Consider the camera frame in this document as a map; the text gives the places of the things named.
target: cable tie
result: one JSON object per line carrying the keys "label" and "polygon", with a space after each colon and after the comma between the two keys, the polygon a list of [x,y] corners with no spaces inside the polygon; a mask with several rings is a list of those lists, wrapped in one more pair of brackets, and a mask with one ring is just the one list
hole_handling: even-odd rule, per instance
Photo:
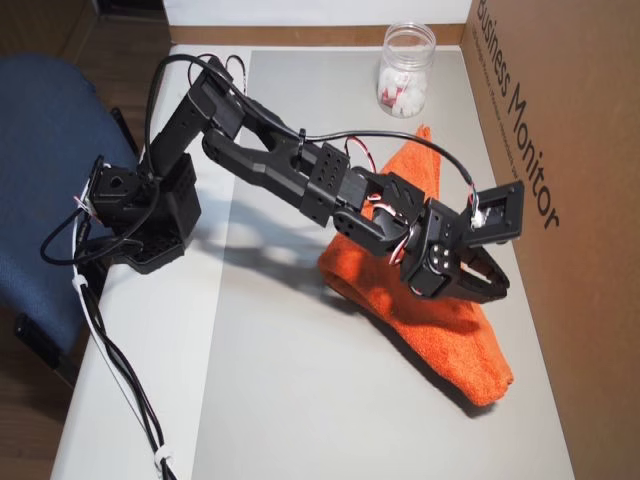
{"label": "cable tie", "polygon": [[302,147],[304,146],[304,142],[307,140],[307,130],[304,128],[300,129],[300,133],[298,133],[298,158],[302,156]]}
{"label": "cable tie", "polygon": [[73,285],[73,288],[75,288],[76,292],[78,292],[80,295],[82,295],[82,286],[89,285],[87,279],[82,274],[75,275],[71,280],[71,284]]}
{"label": "cable tie", "polygon": [[169,446],[166,443],[163,445],[160,445],[160,447],[158,448],[158,450],[156,450],[156,453],[153,456],[153,461],[156,464],[156,468],[158,469],[159,473],[162,473],[162,465],[161,465],[162,460],[166,460],[167,466],[169,466],[170,459],[173,460],[173,452],[171,451]]}

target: cable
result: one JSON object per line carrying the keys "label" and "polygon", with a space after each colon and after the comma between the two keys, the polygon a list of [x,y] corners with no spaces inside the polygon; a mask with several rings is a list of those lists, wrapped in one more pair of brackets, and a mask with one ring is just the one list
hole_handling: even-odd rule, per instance
{"label": "cable", "polygon": [[373,161],[373,156],[371,155],[371,152],[369,151],[369,149],[367,148],[365,143],[362,140],[360,140],[358,137],[347,137],[345,139],[345,141],[344,141],[344,151],[347,154],[347,156],[350,156],[349,155],[349,140],[352,140],[352,141],[356,142],[356,144],[360,147],[360,149],[364,152],[364,154],[369,159],[369,166],[371,167],[371,171],[373,173],[378,173],[378,169],[376,168],[376,162]]}
{"label": "cable", "polygon": [[[204,57],[216,57],[218,58],[217,55],[214,55],[213,53],[201,53],[200,55],[198,55],[198,58],[204,58]],[[193,67],[193,63],[189,64],[189,68],[187,68],[187,80],[189,80],[189,86],[193,87],[193,80],[191,80],[191,67]]]}
{"label": "cable", "polygon": [[[85,185],[84,191],[81,195],[82,201],[87,194],[88,183]],[[85,219],[83,224],[87,221],[88,213],[85,212]],[[72,234],[71,250],[75,255],[76,245],[80,243],[78,237],[78,219],[77,215],[74,215],[74,225]],[[78,275],[77,265],[73,265],[74,283],[81,278]],[[100,309],[97,298],[85,284],[76,285],[78,290],[78,296],[80,298],[80,304],[85,315],[85,319],[89,326],[91,336],[98,347],[98,351],[102,355],[107,367],[111,371],[111,374],[124,395],[129,407],[133,411],[136,419],[140,423],[147,435],[149,445],[155,452],[158,451],[159,445],[164,445],[164,435],[160,422],[153,410],[149,398],[147,397],[140,380],[138,379],[133,367],[127,360],[126,356],[118,348],[118,346],[108,337],[106,327]],[[160,468],[162,472],[163,480],[176,480],[176,476],[170,467],[167,465],[166,459],[160,461]]]}
{"label": "cable", "polygon": [[108,242],[107,246],[101,248],[97,252],[83,254],[71,259],[59,259],[50,257],[47,254],[47,248],[51,244],[51,242],[62,232],[78,215],[80,215],[84,210],[82,208],[77,208],[71,215],[69,215],[60,225],[58,225],[53,232],[49,234],[49,236],[42,242],[40,246],[40,256],[42,259],[50,263],[52,265],[65,266],[65,265],[82,265],[84,263],[91,262],[93,260],[98,260],[109,255],[116,248],[122,246],[124,243],[129,241],[130,237],[138,231],[138,229],[142,226],[144,222],[148,220],[151,214],[155,211],[158,200],[160,198],[160,188],[156,182],[152,183],[153,185],[153,197],[151,197],[151,203],[144,211],[144,213],[121,235],[114,237],[106,237],[105,241]]}
{"label": "cable", "polygon": [[[170,63],[179,62],[179,61],[186,61],[186,62],[190,62],[192,64],[195,63],[195,64],[199,65],[200,67],[202,67],[203,69],[207,70],[208,72],[212,73],[213,75],[218,77],[220,80],[222,80],[222,82],[233,92],[234,96],[238,99],[238,101],[240,103],[242,103],[245,107],[247,107],[249,110],[251,110],[258,117],[260,117],[271,128],[273,128],[274,130],[276,130],[276,131],[278,131],[278,132],[282,133],[283,135],[288,136],[290,138],[300,139],[300,135],[299,135],[298,132],[294,131],[293,129],[291,129],[290,127],[288,127],[284,123],[282,123],[282,121],[280,119],[277,119],[277,117],[274,117],[272,114],[269,114],[269,113],[265,112],[262,109],[262,106],[259,103],[253,101],[252,99],[250,99],[249,97],[244,95],[233,84],[233,82],[230,81],[225,76],[224,72],[222,72],[219,69],[215,68],[213,65],[210,65],[209,63],[205,62],[201,58],[195,57],[193,55],[183,54],[183,53],[169,55],[169,56],[165,57],[158,64],[158,67],[156,68],[156,71],[155,71],[155,73],[153,75],[153,79],[151,81],[151,88],[149,90],[149,100],[147,102],[147,113],[149,111],[152,111],[151,107],[153,106],[153,103],[155,101],[156,90],[158,89],[158,84],[160,82],[160,77],[162,75],[162,72],[164,71],[164,68]],[[145,158],[147,159],[147,162],[149,163],[150,171],[153,171],[152,170],[153,167],[152,167],[151,162],[149,160],[149,153],[148,153],[150,151],[150,140],[149,139],[151,137],[150,125],[149,125],[149,122],[147,122],[147,120],[149,120],[148,117],[149,117],[149,115],[147,115],[147,118],[145,119]],[[336,133],[331,133],[331,134],[327,134],[327,135],[308,136],[308,137],[306,137],[306,142],[308,142],[308,143],[320,143],[320,142],[327,142],[327,141],[330,141],[330,140],[337,140],[337,139],[347,138],[347,137],[398,138],[398,139],[408,140],[408,141],[412,141],[412,142],[418,143],[420,145],[423,145],[423,146],[425,146],[427,148],[430,148],[431,150],[439,153],[445,159],[447,159],[449,162],[451,162],[451,164],[460,172],[460,174],[462,175],[462,178],[465,180],[465,182],[469,186],[471,186],[472,191],[473,191],[473,196],[476,199],[475,202],[472,202],[472,208],[473,208],[473,212],[472,213],[475,213],[475,209],[477,208],[477,192],[476,192],[475,184],[473,183],[473,179],[471,177],[471,174],[469,173],[469,171],[465,168],[465,166],[456,157],[454,157],[451,153],[449,153],[447,150],[445,150],[441,146],[439,146],[439,145],[437,145],[437,144],[435,144],[433,142],[430,142],[429,140],[425,140],[424,138],[418,137],[416,135],[412,135],[410,133],[405,133],[405,132],[394,132],[394,131],[387,131],[387,130],[348,130],[348,131],[344,131],[344,132],[336,132]]]}
{"label": "cable", "polygon": [[467,182],[468,185],[473,185],[473,179],[471,178],[471,174],[465,168],[465,166],[454,157],[452,154],[447,152],[440,145],[437,145],[429,140],[425,140],[424,138],[418,137],[416,135],[412,135],[410,133],[405,132],[393,132],[387,130],[347,130],[344,132],[330,133],[328,135],[319,135],[319,136],[308,136],[307,141],[311,143],[320,143],[320,142],[328,142],[330,140],[338,140],[340,138],[348,138],[348,137],[388,137],[388,138],[400,138],[402,140],[409,140],[411,142],[419,143],[431,150],[438,152],[444,158],[446,158],[449,162],[453,164],[454,167],[460,172],[464,181]]}
{"label": "cable", "polygon": [[227,61],[224,62],[224,68],[229,70],[229,60],[235,60],[236,62],[238,62],[238,64],[240,65],[240,68],[242,68],[242,85],[244,87],[244,94],[247,94],[247,67],[244,66],[244,61],[242,60],[242,58],[240,58],[239,55],[229,55],[227,57]]}
{"label": "cable", "polygon": [[373,209],[374,209],[374,210],[376,210],[376,209],[382,209],[382,210],[384,210],[385,212],[387,212],[389,215],[391,215],[392,217],[395,217],[395,216],[396,216],[396,213],[397,213],[397,212],[395,211],[395,209],[394,209],[391,205],[388,205],[388,204],[386,204],[386,203],[382,203],[382,202],[374,203],[374,204],[373,204]]}
{"label": "cable", "polygon": [[403,252],[404,247],[407,246],[407,243],[409,243],[408,234],[406,237],[402,239],[402,241],[398,245],[396,245],[396,248],[393,250],[391,257],[389,258],[389,265],[398,265],[402,261],[402,256],[400,255],[400,252]]}

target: black cable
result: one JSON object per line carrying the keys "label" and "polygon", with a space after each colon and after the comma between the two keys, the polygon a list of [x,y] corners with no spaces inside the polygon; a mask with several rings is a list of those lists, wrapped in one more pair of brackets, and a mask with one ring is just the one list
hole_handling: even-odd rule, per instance
{"label": "black cable", "polygon": [[251,100],[249,97],[245,96],[244,93],[240,91],[238,87],[236,87],[232,81],[230,81],[221,70],[215,68],[213,65],[205,62],[201,58],[194,57],[193,55],[188,55],[185,53],[176,53],[174,55],[169,55],[163,58],[151,79],[151,86],[149,88],[149,97],[147,99],[147,115],[145,117],[145,125],[144,125],[144,149],[145,149],[145,162],[148,165],[148,168],[151,172],[153,172],[153,165],[151,163],[151,159],[149,152],[151,151],[151,122],[149,112],[153,111],[153,106],[155,104],[156,93],[158,87],[160,85],[160,80],[162,77],[162,73],[167,65],[174,62],[191,62],[196,65],[202,67],[204,70],[218,77],[234,94],[234,96],[238,99],[240,103],[242,103],[245,107],[259,116],[265,123],[267,123],[274,130],[282,133],[285,136],[291,138],[298,138],[298,133],[284,125],[281,121],[276,120],[272,115],[269,115],[262,109],[262,106]]}
{"label": "black cable", "polygon": [[429,140],[425,140],[424,138],[412,135],[410,133],[392,132],[387,130],[348,130],[345,132],[330,133],[328,135],[308,136],[307,141],[310,143],[319,143],[347,137],[388,137],[400,138],[403,140],[409,140],[411,142],[419,143],[420,145],[430,148],[431,150],[439,153],[444,158],[449,160],[449,162],[451,162],[453,166],[456,167],[456,169],[460,172],[462,178],[464,178],[464,181],[467,182],[467,184],[469,184],[470,186],[473,186],[473,179],[471,178],[471,174],[465,168],[462,162],[460,162],[460,160],[458,160],[440,145],[437,145],[433,142],[430,142]]}
{"label": "black cable", "polygon": [[247,94],[247,67],[245,67],[244,61],[242,60],[242,58],[240,58],[239,55],[229,55],[227,57],[227,61],[224,62],[224,68],[227,71],[229,70],[229,60],[235,60],[240,65],[240,68],[242,68],[242,85],[244,87],[242,91],[246,95]]}
{"label": "black cable", "polygon": [[[149,440],[151,449],[155,453],[157,452],[159,446],[164,445],[164,434],[162,432],[162,427],[160,426],[160,422],[158,421],[155,411],[151,406],[151,402],[149,401],[149,398],[147,397],[147,394],[144,391],[144,388],[142,387],[138,376],[131,366],[131,363],[124,355],[122,350],[120,350],[120,348],[107,335],[107,330],[102,318],[102,314],[100,313],[97,298],[95,298],[93,292],[86,285],[82,285],[80,287],[80,291],[85,304],[87,305],[87,310],[90,312],[89,321],[93,325],[94,330],[105,346],[105,350],[107,351],[109,359],[116,367],[118,372],[120,372],[120,374],[125,378],[125,380],[129,384],[129,387],[131,388],[131,391],[136,397],[136,402],[138,403],[138,409],[140,410],[140,416],[142,417],[143,426],[147,434],[147,439]],[[166,459],[162,459],[160,461],[160,467],[163,480],[177,480],[175,474],[167,465]]]}
{"label": "black cable", "polygon": [[111,237],[113,238],[113,241],[109,241],[107,243],[107,246],[101,248],[97,252],[84,254],[84,255],[76,255],[75,258],[64,259],[64,260],[50,257],[47,254],[47,248],[49,247],[49,244],[51,244],[51,242],[60,234],[60,232],[62,232],[80,213],[84,211],[81,208],[78,208],[71,215],[69,215],[69,217],[67,217],[60,225],[58,225],[56,229],[49,234],[49,236],[45,239],[45,241],[42,242],[42,245],[40,246],[40,256],[45,262],[50,263],[52,265],[60,265],[60,266],[81,265],[83,263],[88,263],[93,260],[98,260],[100,258],[103,258],[109,255],[111,252],[113,252],[116,248],[122,246],[125,242],[129,240],[129,238],[134,233],[138,231],[138,229],[142,226],[142,224],[146,222],[148,218],[151,216],[151,214],[155,211],[158,205],[159,198],[160,198],[160,188],[157,185],[157,183],[154,182],[153,197],[151,197],[151,203],[149,204],[147,209],[144,211],[144,213],[124,233],[115,237]]}
{"label": "black cable", "polygon": [[[198,55],[198,58],[204,58],[204,57],[216,57],[218,58],[217,55],[214,55],[213,53],[201,53],[200,55]],[[187,68],[187,79],[189,80],[189,86],[193,87],[193,80],[191,80],[191,67],[193,67],[193,62],[189,63],[189,68]]]}

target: chair seat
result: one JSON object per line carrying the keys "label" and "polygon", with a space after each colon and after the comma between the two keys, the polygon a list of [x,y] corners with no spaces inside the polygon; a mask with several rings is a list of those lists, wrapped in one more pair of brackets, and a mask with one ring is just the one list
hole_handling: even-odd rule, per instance
{"label": "chair seat", "polygon": [[[0,59],[0,303],[68,352],[83,323],[71,267],[45,263],[42,241],[76,207],[98,155],[134,167],[124,135],[73,66],[43,55]],[[48,250],[71,256],[71,228]]]}

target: red wire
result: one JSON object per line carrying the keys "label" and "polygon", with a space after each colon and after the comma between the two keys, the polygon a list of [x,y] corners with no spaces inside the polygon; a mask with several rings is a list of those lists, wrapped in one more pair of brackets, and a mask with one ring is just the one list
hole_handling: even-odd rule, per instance
{"label": "red wire", "polygon": [[358,137],[347,137],[345,139],[344,150],[347,153],[347,155],[349,155],[349,140],[352,140],[358,144],[358,146],[362,149],[364,154],[369,159],[369,165],[371,166],[371,171],[373,173],[378,173],[378,169],[376,168],[376,162],[373,161],[373,155],[371,155],[371,152],[369,151],[365,143],[362,140],[360,140]]}

